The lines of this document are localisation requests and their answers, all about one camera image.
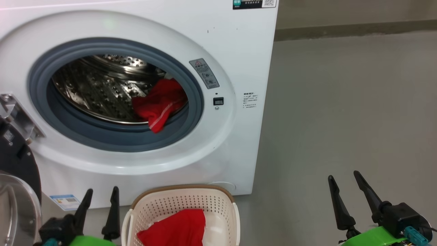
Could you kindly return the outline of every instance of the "white washing machine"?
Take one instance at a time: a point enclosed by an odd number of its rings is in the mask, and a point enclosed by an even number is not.
[[[1,115],[43,193],[92,188],[91,207],[114,186],[120,205],[187,183],[250,194],[276,16],[276,0],[0,0]],[[188,103],[155,134],[130,98],[169,76]]]

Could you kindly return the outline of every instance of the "small sticker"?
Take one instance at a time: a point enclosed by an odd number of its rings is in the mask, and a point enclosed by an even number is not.
[[[277,0],[233,0],[233,9],[275,8]]]
[[[77,210],[80,205],[79,200],[73,195],[50,196],[50,198],[64,211]]]
[[[243,109],[256,108],[258,95],[254,92],[247,92],[243,95]]]
[[[209,68],[208,64],[206,64],[205,60],[200,58],[196,60],[190,61],[190,64],[202,78],[203,83],[205,83],[206,88],[212,89],[220,87],[219,82],[215,78],[215,75],[212,73],[211,68]]]

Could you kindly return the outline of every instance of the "red towel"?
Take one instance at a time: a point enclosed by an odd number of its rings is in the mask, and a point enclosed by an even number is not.
[[[154,133],[160,132],[168,117],[187,102],[182,86],[174,79],[161,79],[146,97],[133,97],[132,107],[141,118],[149,121]]]
[[[205,215],[201,209],[185,209],[138,232],[144,246],[202,246]]]

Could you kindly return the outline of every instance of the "white plastic basket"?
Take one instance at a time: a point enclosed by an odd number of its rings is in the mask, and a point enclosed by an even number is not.
[[[137,233],[183,209],[203,209],[206,219],[204,246],[238,246],[240,217],[232,195],[211,185],[169,186],[140,195],[126,214],[122,246],[143,246]]]

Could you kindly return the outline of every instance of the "robotic arm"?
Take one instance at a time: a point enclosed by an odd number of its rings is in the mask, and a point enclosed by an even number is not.
[[[369,203],[372,220],[379,226],[363,233],[355,229],[355,219],[347,212],[340,197],[340,189],[330,175],[328,183],[337,228],[347,231],[347,239],[339,241],[342,246],[425,246],[432,240],[435,229],[430,227],[422,215],[405,203],[392,205],[388,201],[381,201],[359,171],[354,171],[354,176]]]
[[[111,195],[111,208],[106,225],[102,229],[104,239],[83,235],[87,210],[91,205],[93,190],[89,189],[74,215],[62,219],[51,218],[40,229],[41,242],[34,246],[115,246],[112,240],[120,237],[120,202],[118,187]]]

